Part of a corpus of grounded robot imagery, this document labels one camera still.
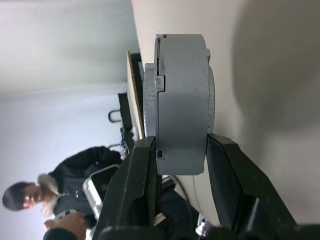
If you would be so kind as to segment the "white handheld controller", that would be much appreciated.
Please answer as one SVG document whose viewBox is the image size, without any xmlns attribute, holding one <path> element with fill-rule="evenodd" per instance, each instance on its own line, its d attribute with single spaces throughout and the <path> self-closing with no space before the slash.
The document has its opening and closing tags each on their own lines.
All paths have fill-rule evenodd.
<svg viewBox="0 0 320 240">
<path fill-rule="evenodd" d="M 69 209 L 69 210 L 65 210 L 59 214 L 57 214 L 54 219 L 53 219 L 53 222 L 55 224 L 59 223 L 60 220 L 62 220 L 65 216 L 69 215 L 69 214 L 73 214 L 73 213 L 76 213 L 77 211 L 74 210 L 74 209 Z"/>
</svg>

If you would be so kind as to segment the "silver framed dark screen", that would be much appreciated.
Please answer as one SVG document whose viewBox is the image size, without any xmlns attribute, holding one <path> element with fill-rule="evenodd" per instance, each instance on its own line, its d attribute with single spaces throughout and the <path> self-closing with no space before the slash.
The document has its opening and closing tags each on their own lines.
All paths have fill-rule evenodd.
<svg viewBox="0 0 320 240">
<path fill-rule="evenodd" d="M 113 164 L 98 170 L 92 173 L 83 183 L 83 192 L 96 219 L 100 216 L 110 181 L 119 167 L 118 164 Z"/>
</svg>

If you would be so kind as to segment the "person's bare hand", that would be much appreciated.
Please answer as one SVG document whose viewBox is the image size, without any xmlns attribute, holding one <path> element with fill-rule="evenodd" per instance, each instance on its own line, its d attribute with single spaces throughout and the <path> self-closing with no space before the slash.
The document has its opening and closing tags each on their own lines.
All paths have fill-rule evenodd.
<svg viewBox="0 0 320 240">
<path fill-rule="evenodd" d="M 73 212 L 63 217 L 59 222 L 49 219 L 44 222 L 46 233 L 43 240 L 85 240 L 85 216 L 80 212 Z"/>
</svg>

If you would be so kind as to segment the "person in black jacket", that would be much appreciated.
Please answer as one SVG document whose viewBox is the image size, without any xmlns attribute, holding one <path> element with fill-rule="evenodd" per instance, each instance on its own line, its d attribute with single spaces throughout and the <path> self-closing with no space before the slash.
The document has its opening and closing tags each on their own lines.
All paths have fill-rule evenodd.
<svg viewBox="0 0 320 240">
<path fill-rule="evenodd" d="M 2 205 L 9 211 L 22 211 L 42 205 L 45 217 L 56 216 L 66 210 L 84 215 L 86 231 L 97 224 L 97 219 L 83 190 L 91 174 L 122 163 L 121 154 L 105 146 L 95 146 L 76 153 L 49 172 L 40 174 L 37 183 L 17 182 L 3 193 Z"/>
</svg>

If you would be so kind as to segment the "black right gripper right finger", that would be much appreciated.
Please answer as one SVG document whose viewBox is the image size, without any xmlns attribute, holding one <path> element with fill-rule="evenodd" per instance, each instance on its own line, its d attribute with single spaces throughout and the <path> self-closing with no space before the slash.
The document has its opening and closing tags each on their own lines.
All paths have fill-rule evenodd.
<svg viewBox="0 0 320 240">
<path fill-rule="evenodd" d="M 210 133 L 210 187 L 220 225 L 232 231 L 277 231 L 296 221 L 267 175 L 228 137 Z"/>
</svg>

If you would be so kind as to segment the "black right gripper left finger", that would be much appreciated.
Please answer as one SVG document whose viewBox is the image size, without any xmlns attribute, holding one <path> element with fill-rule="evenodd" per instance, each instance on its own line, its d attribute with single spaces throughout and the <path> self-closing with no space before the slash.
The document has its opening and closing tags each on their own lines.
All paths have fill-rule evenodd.
<svg viewBox="0 0 320 240">
<path fill-rule="evenodd" d="M 156 236 L 156 140 L 139 140 L 108 186 L 96 236 Z"/>
</svg>

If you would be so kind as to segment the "wooden table board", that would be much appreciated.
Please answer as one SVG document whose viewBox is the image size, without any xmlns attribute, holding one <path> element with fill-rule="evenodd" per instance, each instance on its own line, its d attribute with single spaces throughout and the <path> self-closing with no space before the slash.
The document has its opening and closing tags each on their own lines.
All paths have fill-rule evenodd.
<svg viewBox="0 0 320 240">
<path fill-rule="evenodd" d="M 143 81 L 144 67 L 141 54 L 126 53 L 127 64 L 127 98 L 133 127 L 134 140 L 145 137 L 143 117 Z"/>
</svg>

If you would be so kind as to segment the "grey round motor housing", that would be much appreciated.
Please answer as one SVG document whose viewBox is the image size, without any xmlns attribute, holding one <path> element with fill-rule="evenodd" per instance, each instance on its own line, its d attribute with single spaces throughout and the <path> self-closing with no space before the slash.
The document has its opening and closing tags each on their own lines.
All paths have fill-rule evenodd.
<svg viewBox="0 0 320 240">
<path fill-rule="evenodd" d="M 162 34 L 154 50 L 155 136 L 160 175 L 203 173 L 215 118 L 210 50 L 201 34 Z"/>
</svg>

